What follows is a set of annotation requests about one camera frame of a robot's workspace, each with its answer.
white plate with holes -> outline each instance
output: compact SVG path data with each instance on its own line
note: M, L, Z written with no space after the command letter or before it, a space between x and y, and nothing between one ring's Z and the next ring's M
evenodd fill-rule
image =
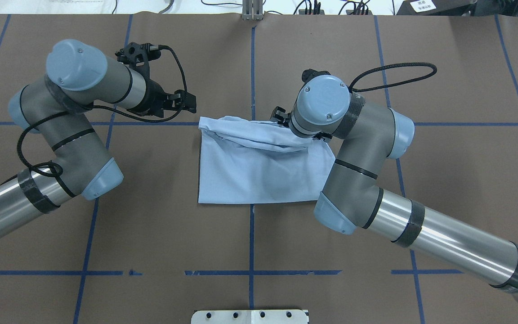
M308 324L308 310L196 311L191 324Z

robotic arm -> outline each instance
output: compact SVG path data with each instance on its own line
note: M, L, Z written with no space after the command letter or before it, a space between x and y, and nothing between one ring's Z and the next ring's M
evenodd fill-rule
M343 234L369 229L391 242L447 261L510 293L518 302L518 244L376 186L386 158L400 158L415 125L391 108L367 102L329 72L306 70L291 113L272 120L299 137L343 139L315 205L315 218Z
M171 51L183 76L183 90L174 94L149 78L149 61L159 58L161 50ZM25 130L17 149L27 169L0 185L0 238L73 197L92 200L121 183L121 170L84 115L97 107L93 101L117 104L139 116L175 111L167 119L134 117L148 122L169 120L182 110L196 112L195 96L187 92L171 48L129 43L116 56L119 62L80 41L60 41L47 57L47 74L10 101L13 121ZM56 155L52 162L32 166L23 158L21 141L27 131L45 137Z

label sticker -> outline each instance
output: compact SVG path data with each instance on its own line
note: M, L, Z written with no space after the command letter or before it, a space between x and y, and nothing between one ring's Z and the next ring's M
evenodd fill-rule
M411 6L415 12L426 12L429 10L437 9L431 0L419 0L411 2Z

light blue plastic cap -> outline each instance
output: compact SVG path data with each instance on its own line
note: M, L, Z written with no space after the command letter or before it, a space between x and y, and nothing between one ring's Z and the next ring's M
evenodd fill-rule
M107 58L103 52L78 40L64 39L47 55L47 75L58 86L82 91L103 79Z
M329 125L341 119L351 95L347 86L336 76L316 76L299 92L297 109L313 125Z
M15 125L26 129L29 127L29 123L27 123L27 119L23 116L23 111L21 111L21 94L23 93L23 89L19 90L15 96L9 100L8 112ZM37 129L32 129L29 133L39 134L39 131Z
M122 181L123 174L121 170L119 170L117 163L115 163L115 159L111 158L111 160L105 163L103 168L97 172L81 195L87 200L93 200L119 186Z
M395 117L395 141L393 142L391 154L387 158L400 158L405 154L413 141L415 123L409 117L401 115L393 109L391 109L391 112L393 112L393 117Z
M351 235L357 227L325 197L323 191L319 194L314 214L319 223L342 234Z

light blue cloth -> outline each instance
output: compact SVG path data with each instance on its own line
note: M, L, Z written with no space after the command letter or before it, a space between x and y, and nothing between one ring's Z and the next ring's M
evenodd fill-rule
M271 121L201 117L199 203L317 200L335 156Z

